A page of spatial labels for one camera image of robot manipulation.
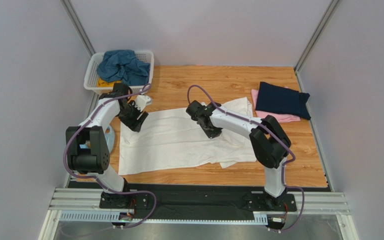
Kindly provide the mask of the white t-shirt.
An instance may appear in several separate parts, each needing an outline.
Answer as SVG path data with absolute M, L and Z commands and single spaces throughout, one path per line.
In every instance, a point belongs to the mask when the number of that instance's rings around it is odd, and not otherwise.
M 226 129 L 210 139 L 185 108 L 149 113 L 140 132 L 122 123 L 119 154 L 121 176 L 205 164 L 220 164 L 224 169 L 256 161 L 248 139 Z

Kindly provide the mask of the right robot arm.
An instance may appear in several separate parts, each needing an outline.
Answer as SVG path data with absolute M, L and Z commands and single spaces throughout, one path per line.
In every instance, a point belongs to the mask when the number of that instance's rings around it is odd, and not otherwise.
M 287 189 L 282 165 L 287 161 L 291 141 L 273 116 L 252 117 L 219 103 L 203 105 L 196 100 L 188 105 L 186 113 L 210 139 L 218 137 L 223 130 L 248 139 L 256 160 L 264 167 L 265 205 L 271 210 L 284 206 Z

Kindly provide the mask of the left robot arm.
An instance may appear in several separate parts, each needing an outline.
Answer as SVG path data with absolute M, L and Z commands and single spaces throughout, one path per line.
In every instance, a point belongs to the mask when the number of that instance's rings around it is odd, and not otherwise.
M 72 176 L 93 179 L 102 187 L 102 207 L 134 207 L 135 201 L 127 181 L 110 165 L 111 153 L 105 133 L 114 118 L 119 118 L 131 131 L 140 132 L 149 115 L 145 108 L 152 103 L 152 99 L 145 94 L 151 86 L 147 83 L 134 93 L 128 85 L 115 83 L 112 91 L 99 97 L 97 107 L 85 121 L 66 129 L 64 167 Z

